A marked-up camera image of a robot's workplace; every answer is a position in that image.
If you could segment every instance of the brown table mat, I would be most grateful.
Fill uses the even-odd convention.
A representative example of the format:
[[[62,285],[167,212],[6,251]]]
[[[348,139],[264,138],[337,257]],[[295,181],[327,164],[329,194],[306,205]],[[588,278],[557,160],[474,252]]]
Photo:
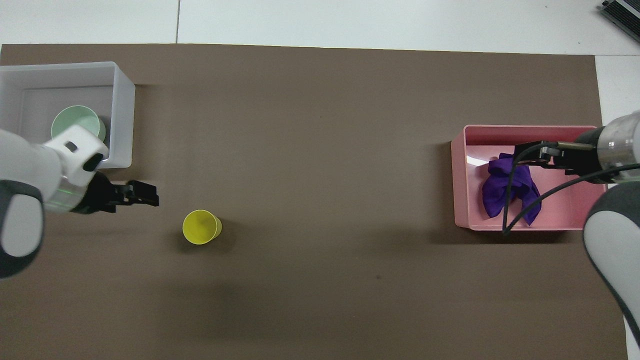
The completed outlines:
[[[115,61],[161,206],[47,215],[0,282],[1,359],[626,359],[580,232],[454,225],[465,124],[600,124],[592,56],[4,45]],[[223,221],[183,239],[184,216]]]

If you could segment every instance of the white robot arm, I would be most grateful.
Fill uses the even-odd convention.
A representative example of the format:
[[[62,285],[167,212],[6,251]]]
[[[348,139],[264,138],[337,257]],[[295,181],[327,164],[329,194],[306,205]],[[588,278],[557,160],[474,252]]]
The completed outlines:
[[[108,148],[81,126],[32,144],[0,129],[0,279],[27,267],[40,249],[44,210],[115,212],[115,205],[158,205],[155,186],[112,185],[99,172]]]
[[[588,131],[575,143],[590,147],[562,149],[560,144],[556,149],[542,148],[521,163],[565,169],[567,174],[580,176],[613,170],[590,180],[619,184],[591,208],[584,225],[584,245],[640,345],[640,169],[615,171],[640,163],[640,111]],[[516,154],[523,154],[532,144],[516,146]]]

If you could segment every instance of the white table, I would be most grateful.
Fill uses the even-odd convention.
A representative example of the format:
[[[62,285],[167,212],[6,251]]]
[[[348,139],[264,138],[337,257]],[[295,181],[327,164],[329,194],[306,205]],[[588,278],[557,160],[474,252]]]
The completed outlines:
[[[607,124],[640,109],[640,44],[599,15],[598,3],[2,0],[0,44],[205,43],[593,54]],[[628,328],[627,348],[629,359],[640,359]]]

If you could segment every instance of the purple cloth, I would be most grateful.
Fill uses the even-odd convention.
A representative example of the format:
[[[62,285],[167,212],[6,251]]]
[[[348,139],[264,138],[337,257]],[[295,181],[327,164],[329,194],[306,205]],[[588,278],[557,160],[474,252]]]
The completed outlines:
[[[500,154],[500,158],[489,161],[489,178],[482,185],[482,202],[489,217],[496,217],[504,208],[505,197],[507,196],[507,183],[513,155]],[[540,192],[531,179],[531,172],[526,165],[519,165],[513,174],[511,183],[511,200],[515,197],[522,199],[522,208],[526,208],[540,196]],[[524,215],[524,220],[531,225],[542,209],[542,204],[538,204]]]

